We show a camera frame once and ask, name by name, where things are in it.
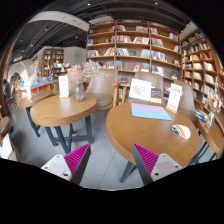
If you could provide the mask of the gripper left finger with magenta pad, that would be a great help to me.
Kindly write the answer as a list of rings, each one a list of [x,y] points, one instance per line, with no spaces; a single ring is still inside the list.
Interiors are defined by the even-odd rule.
[[[65,156],[55,155],[42,166],[42,169],[79,185],[90,155],[91,147],[86,144]]]

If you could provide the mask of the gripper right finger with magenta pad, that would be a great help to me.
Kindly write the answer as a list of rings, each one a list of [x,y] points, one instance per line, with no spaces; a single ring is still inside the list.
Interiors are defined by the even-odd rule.
[[[168,154],[156,154],[138,144],[132,145],[132,154],[144,185],[182,169]]]

